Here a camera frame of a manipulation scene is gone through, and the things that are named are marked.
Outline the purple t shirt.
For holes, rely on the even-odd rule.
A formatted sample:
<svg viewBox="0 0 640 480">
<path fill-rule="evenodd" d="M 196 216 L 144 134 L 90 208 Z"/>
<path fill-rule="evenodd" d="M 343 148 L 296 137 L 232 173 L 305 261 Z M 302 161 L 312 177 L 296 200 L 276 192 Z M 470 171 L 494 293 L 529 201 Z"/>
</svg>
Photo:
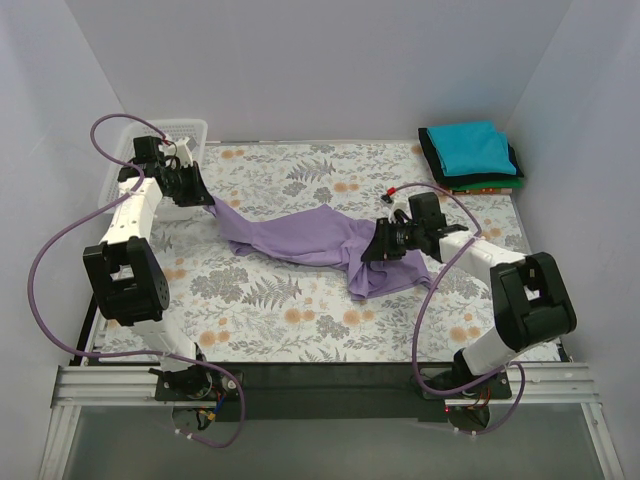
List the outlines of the purple t shirt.
<svg viewBox="0 0 640 480">
<path fill-rule="evenodd" d="M 243 218 L 219 198 L 206 210 L 216 218 L 219 234 L 234 254 L 258 252 L 293 264 L 342 271 L 353 300 L 432 286 L 417 251 L 407 252 L 400 260 L 362 262 L 361 255 L 374 237 L 375 223 L 350 218 L 327 205 L 263 222 Z"/>
</svg>

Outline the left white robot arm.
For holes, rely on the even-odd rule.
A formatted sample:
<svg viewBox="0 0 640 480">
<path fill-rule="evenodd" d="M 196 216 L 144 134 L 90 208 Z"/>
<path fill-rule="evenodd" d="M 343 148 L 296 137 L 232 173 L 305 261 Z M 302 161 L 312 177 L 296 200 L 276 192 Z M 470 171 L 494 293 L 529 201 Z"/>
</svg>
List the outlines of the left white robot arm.
<svg viewBox="0 0 640 480">
<path fill-rule="evenodd" d="M 170 141 L 164 148 L 157 137 L 137 137 L 133 148 L 130 164 L 118 174 L 119 194 L 126 199 L 115 207 L 100 243 L 84 250 L 83 263 L 102 316 L 141 336 L 148 350 L 160 354 L 161 370 L 177 373 L 202 354 L 164 317 L 169 283 L 149 238 L 163 199 L 179 208 L 212 206 L 215 200 L 188 139 Z"/>
</svg>

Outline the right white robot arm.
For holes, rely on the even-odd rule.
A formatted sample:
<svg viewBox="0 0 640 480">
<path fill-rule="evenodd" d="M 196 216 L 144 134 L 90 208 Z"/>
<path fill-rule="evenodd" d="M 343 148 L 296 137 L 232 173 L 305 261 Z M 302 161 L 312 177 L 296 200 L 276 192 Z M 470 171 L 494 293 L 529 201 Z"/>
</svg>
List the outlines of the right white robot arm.
<svg viewBox="0 0 640 480">
<path fill-rule="evenodd" d="M 365 263 L 400 260 L 419 250 L 458 267 L 490 291 L 493 327 L 459 350 L 449 370 L 428 379 L 419 365 L 414 378 L 426 393 L 448 397 L 469 391 L 497 375 L 520 354 L 575 330 L 577 318 L 555 259 L 498 247 L 459 224 L 448 224 L 434 193 L 413 195 L 375 224 L 361 256 Z"/>
</svg>

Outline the black folded t shirt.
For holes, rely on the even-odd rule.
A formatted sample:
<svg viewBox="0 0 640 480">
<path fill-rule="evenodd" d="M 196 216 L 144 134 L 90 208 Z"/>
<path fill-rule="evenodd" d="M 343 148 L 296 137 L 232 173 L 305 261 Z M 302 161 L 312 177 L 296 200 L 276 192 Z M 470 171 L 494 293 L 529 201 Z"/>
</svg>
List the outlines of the black folded t shirt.
<svg viewBox="0 0 640 480">
<path fill-rule="evenodd" d="M 509 162 L 515 168 L 516 173 L 514 175 L 507 175 L 502 173 L 477 173 L 461 176 L 446 176 L 441 166 L 440 158 L 436 148 L 434 147 L 426 128 L 418 129 L 419 142 L 426 159 L 427 164 L 431 170 L 433 179 L 441 186 L 446 188 L 459 187 L 462 185 L 468 185 L 478 182 L 487 182 L 494 180 L 505 180 L 518 177 L 521 180 L 525 178 L 524 172 L 521 170 L 516 152 L 514 148 L 506 143 L 508 148 Z"/>
</svg>

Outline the green folded t shirt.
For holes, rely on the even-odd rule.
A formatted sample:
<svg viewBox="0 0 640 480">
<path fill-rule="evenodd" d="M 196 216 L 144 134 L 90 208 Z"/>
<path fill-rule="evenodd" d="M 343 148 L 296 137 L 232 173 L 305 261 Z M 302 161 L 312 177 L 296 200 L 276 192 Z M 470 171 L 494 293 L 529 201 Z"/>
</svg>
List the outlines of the green folded t shirt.
<svg viewBox="0 0 640 480">
<path fill-rule="evenodd" d="M 478 182 L 472 183 L 468 185 L 462 185 L 459 187 L 451 187 L 450 190 L 455 194 L 471 194 L 471 195 L 482 195 L 482 194 L 504 194 L 509 195 L 514 190 L 519 189 L 523 186 L 523 181 L 518 178 L 511 178 L 505 180 L 494 180 L 487 182 Z"/>
</svg>

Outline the floral table cloth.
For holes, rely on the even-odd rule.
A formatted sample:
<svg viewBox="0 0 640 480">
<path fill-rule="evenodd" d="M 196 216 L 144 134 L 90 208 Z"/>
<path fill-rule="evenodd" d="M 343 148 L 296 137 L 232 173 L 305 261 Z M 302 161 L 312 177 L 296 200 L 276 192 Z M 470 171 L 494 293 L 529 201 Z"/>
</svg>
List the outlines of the floral table cloth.
<svg viewBox="0 0 640 480">
<path fill-rule="evenodd" d="M 373 220 L 387 188 L 412 194 L 431 178 L 418 143 L 216 144 L 201 169 L 252 221 L 322 205 Z M 456 268 L 434 295 L 413 287 L 353 300 L 343 272 L 233 254 L 204 211 L 156 223 L 151 245 L 170 286 L 167 319 L 216 363 L 448 361 L 493 324 L 487 287 Z"/>
</svg>

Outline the teal folded t shirt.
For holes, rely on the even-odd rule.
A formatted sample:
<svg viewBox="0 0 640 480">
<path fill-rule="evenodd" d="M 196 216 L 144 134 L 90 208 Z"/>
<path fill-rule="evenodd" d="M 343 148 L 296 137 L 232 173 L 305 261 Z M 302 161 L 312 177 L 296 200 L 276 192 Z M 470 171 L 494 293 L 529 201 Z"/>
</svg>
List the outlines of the teal folded t shirt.
<svg viewBox="0 0 640 480">
<path fill-rule="evenodd" d="M 510 161 L 507 136 L 498 131 L 492 122 L 428 127 L 426 132 L 446 177 L 517 174 L 516 167 Z"/>
</svg>

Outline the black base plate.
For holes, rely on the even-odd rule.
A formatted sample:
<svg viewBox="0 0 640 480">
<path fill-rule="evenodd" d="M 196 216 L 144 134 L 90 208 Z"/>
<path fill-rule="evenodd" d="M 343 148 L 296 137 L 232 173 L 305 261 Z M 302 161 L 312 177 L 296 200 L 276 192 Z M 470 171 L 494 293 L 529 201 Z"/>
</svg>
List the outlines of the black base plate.
<svg viewBox="0 0 640 480">
<path fill-rule="evenodd" d="M 423 393 L 403 363 L 238 363 L 248 420 L 416 419 L 444 422 L 445 400 Z"/>
</svg>

